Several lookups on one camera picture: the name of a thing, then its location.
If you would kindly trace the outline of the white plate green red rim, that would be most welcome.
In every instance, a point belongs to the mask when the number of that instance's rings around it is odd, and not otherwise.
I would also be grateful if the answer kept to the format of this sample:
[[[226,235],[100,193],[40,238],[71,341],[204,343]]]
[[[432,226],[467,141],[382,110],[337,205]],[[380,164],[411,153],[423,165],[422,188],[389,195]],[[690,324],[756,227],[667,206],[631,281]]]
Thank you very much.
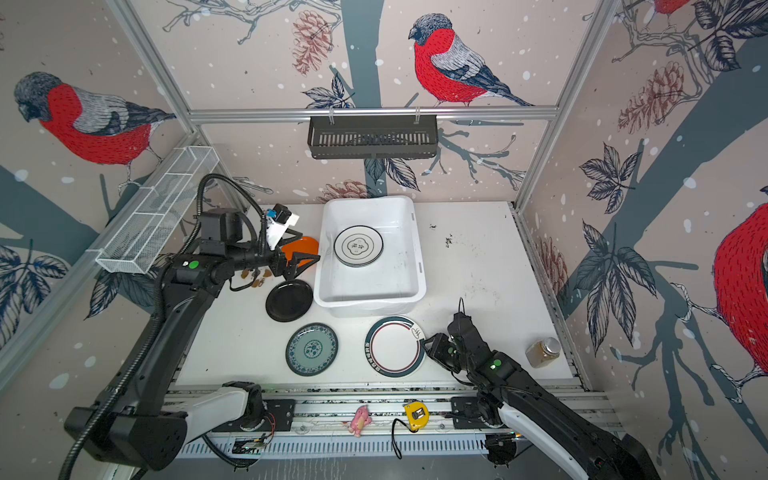
[[[364,353],[369,366],[379,375],[403,378],[414,373],[424,360],[423,329],[404,316],[376,321],[368,330]]]

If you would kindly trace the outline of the white plate black flower outline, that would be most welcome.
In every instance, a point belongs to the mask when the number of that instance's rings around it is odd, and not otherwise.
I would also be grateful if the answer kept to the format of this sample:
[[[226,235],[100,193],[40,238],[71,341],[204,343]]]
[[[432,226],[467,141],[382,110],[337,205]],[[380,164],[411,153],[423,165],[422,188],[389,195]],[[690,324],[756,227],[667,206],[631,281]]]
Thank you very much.
[[[364,267],[383,253],[383,236],[374,228],[354,225],[342,230],[333,243],[335,257],[348,267]]]

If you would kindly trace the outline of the green patterned plate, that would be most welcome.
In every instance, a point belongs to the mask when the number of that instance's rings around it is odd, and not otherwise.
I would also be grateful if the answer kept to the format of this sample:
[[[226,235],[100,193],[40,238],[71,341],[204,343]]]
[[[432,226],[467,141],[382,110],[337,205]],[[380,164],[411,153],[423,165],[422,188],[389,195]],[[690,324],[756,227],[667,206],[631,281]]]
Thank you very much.
[[[339,340],[335,331],[322,323],[308,324],[290,338],[285,360],[289,369],[302,377],[319,375],[335,361]]]

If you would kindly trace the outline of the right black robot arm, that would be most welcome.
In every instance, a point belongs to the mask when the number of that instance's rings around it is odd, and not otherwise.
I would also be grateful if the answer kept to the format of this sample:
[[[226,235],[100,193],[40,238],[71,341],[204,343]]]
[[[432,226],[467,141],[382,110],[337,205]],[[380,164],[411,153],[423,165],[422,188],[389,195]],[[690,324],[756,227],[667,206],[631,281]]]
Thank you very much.
[[[487,423],[521,434],[572,479],[658,479],[645,447],[619,438],[570,409],[481,337],[438,333],[420,341],[425,354],[452,373],[464,372],[489,406]]]

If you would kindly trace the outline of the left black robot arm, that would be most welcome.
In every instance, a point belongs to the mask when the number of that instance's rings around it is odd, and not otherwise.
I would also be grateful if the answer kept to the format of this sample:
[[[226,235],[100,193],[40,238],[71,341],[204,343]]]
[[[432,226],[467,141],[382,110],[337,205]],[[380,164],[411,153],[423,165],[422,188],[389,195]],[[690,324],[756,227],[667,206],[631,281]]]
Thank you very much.
[[[263,210],[253,202],[258,226],[238,209],[204,210],[203,194],[211,181],[233,182],[211,173],[198,184],[195,227],[157,275],[153,313],[129,358],[92,406],[74,408],[65,421],[74,443],[60,478],[71,477],[81,452],[97,461],[134,467],[141,478],[149,470],[164,469],[186,444],[225,423],[258,427],[264,421],[276,422],[266,410],[260,386],[252,382],[228,382],[173,410],[164,407],[183,354],[236,273],[265,267],[292,281],[319,260],[312,254],[283,253],[283,246],[303,235],[293,228],[297,215],[282,204]]]

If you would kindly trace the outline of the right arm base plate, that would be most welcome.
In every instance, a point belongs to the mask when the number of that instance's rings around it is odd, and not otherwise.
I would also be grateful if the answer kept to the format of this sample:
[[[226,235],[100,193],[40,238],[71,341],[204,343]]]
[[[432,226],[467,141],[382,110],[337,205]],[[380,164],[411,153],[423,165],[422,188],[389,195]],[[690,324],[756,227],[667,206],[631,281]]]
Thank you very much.
[[[484,398],[452,397],[451,411],[446,415],[457,430],[500,429],[504,427],[498,409]]]

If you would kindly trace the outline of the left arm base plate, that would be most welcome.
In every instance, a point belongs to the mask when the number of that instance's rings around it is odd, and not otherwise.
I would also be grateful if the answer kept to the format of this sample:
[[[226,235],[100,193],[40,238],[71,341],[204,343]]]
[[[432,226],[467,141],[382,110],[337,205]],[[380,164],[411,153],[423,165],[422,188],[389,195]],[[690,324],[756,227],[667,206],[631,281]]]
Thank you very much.
[[[242,432],[288,432],[293,425],[295,407],[296,401],[291,399],[265,400],[258,420],[243,417],[234,421],[232,427]]]

